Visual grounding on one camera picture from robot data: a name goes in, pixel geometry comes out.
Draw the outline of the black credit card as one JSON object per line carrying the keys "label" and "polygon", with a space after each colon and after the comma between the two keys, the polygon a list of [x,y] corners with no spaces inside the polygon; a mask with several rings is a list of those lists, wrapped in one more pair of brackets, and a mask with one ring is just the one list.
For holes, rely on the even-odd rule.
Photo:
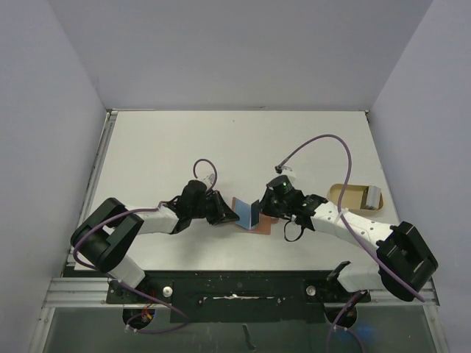
{"label": "black credit card", "polygon": [[250,230],[254,230],[260,223],[260,209],[259,209],[260,202],[258,200],[254,201],[250,205]]}

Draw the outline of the brown leather card holder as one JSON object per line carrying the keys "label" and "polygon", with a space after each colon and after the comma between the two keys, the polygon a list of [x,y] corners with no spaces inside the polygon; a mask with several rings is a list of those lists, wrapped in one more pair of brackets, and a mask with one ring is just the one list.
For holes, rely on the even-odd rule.
{"label": "brown leather card holder", "polygon": [[259,206],[258,199],[252,203],[246,203],[233,197],[231,209],[239,217],[237,221],[234,221],[234,224],[248,233],[270,235],[272,227],[279,220],[262,214]]}

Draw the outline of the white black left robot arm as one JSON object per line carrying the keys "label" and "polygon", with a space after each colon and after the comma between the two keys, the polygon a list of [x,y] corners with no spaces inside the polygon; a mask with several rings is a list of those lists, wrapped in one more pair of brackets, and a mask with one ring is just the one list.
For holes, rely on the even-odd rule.
{"label": "white black left robot arm", "polygon": [[145,271],[127,255],[141,234],[177,234],[195,219],[211,226],[235,222],[231,210],[217,190],[200,180],[191,180],[179,196],[156,207],[130,209],[116,198],[108,198],[71,236],[74,259],[81,265],[123,283],[124,294],[133,302],[147,298],[150,284]]}

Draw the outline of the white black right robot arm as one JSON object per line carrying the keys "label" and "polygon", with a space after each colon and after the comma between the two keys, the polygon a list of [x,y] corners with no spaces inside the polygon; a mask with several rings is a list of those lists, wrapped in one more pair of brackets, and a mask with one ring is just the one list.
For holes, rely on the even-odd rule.
{"label": "white black right robot arm", "polygon": [[377,269],[342,270],[329,280],[327,290],[338,301],[359,290],[385,288],[404,302],[423,302],[419,292],[439,267],[413,224],[385,224],[356,215],[322,196],[303,194],[286,175],[267,184],[260,211],[294,223],[301,230],[322,232],[356,245],[375,261]]}

